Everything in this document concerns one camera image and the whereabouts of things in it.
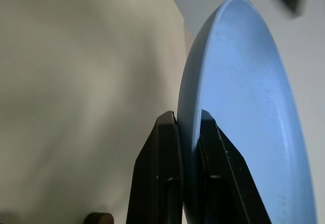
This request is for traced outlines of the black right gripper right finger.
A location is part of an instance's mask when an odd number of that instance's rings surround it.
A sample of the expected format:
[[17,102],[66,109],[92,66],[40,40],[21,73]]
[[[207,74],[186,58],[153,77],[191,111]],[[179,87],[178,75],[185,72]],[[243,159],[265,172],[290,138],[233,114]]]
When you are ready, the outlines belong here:
[[246,161],[203,110],[198,140],[201,223],[270,223]]

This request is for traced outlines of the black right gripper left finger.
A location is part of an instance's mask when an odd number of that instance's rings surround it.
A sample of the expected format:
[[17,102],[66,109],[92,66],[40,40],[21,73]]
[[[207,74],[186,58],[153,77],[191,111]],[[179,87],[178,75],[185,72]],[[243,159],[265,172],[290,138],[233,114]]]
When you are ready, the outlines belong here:
[[159,116],[134,165],[126,223],[181,223],[183,163],[173,111]]

